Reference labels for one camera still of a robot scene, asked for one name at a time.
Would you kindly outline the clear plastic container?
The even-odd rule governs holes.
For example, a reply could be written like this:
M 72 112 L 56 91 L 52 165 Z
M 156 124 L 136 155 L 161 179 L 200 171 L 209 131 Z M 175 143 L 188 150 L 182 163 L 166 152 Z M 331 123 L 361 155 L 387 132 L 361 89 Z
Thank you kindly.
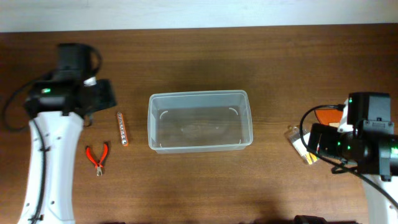
M 244 90 L 188 91 L 149 98 L 149 147 L 158 154 L 238 151 L 254 140 Z

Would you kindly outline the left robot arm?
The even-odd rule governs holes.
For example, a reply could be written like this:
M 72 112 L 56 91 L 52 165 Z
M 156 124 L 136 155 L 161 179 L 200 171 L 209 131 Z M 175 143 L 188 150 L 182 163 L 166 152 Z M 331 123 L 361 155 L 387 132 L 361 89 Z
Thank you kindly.
M 85 119 L 116 106 L 111 82 L 97 79 L 102 56 L 86 44 L 59 44 L 57 67 L 35 80 L 24 109 L 31 151 L 19 223 L 74 223 L 73 170 Z

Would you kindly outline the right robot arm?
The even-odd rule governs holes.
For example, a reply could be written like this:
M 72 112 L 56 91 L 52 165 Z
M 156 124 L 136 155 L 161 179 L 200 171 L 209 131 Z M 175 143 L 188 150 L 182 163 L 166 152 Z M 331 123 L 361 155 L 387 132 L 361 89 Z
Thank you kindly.
M 342 112 L 338 126 L 312 124 L 302 144 L 331 164 L 333 174 L 350 173 L 363 183 L 370 223 L 397 223 L 397 134 L 387 93 L 350 93 L 343 104 L 312 110 Z

